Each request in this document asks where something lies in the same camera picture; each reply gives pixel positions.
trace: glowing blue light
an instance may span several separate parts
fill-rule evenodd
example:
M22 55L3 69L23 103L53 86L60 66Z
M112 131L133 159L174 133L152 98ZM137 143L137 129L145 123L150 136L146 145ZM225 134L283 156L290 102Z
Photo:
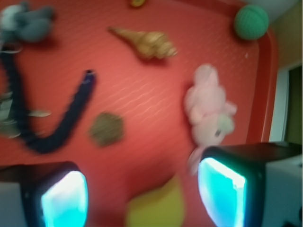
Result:
M246 179L213 158L199 164L201 199L213 222L221 227L244 226Z
M88 211L85 176L69 172L42 195L41 204L46 227L83 227Z

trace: pink plush toy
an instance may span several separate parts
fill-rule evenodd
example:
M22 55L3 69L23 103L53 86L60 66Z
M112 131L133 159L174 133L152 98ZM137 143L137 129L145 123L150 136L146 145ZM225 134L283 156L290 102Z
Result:
M202 65L195 71L194 85L185 97L185 111L192 125L192 135L198 147L190 155L188 167L196 174L204 149L218 145L234 130L232 116L237 107L226 101L225 90L219 86L217 70Z

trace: gray stuffed animal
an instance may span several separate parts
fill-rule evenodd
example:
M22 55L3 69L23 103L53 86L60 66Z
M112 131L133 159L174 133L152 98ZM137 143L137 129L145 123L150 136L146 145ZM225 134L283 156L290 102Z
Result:
M35 43L43 40L52 29L54 9L45 6L30 11L26 1L6 7L1 12L1 40L3 43L26 41Z

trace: green knitted ball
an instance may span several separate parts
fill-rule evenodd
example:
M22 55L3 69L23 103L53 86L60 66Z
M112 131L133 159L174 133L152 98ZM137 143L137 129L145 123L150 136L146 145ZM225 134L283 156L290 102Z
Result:
M239 37L256 40L268 29L267 13L259 6L247 5L239 10L234 20L234 29Z

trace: textured tray surface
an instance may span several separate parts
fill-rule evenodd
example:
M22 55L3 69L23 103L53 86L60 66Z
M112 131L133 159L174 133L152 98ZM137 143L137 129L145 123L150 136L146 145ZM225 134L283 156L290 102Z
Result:
M17 1L3 0L3 8ZM126 0L32 0L33 8L55 6L51 37L25 44L17 62L24 76L28 103L51 116L33 119L37 131L50 134L82 79L94 69L98 83L93 97L62 149L37 155L18 139L0 138L0 165L70 160L88 180L88 226L117 226L127 201L179 174L187 205L185 226L212 226L200 201L196 178L186 163L195 145L183 111L185 92L195 69L211 63L219 71L228 100L238 106L235 132L223 144L245 143L257 76L257 42L242 42L232 32L232 19L173 0L149 0L140 9ZM178 55L167 61L139 60L107 26L167 32ZM0 89L5 87L1 71ZM99 148L88 130L101 112L124 118L125 138Z

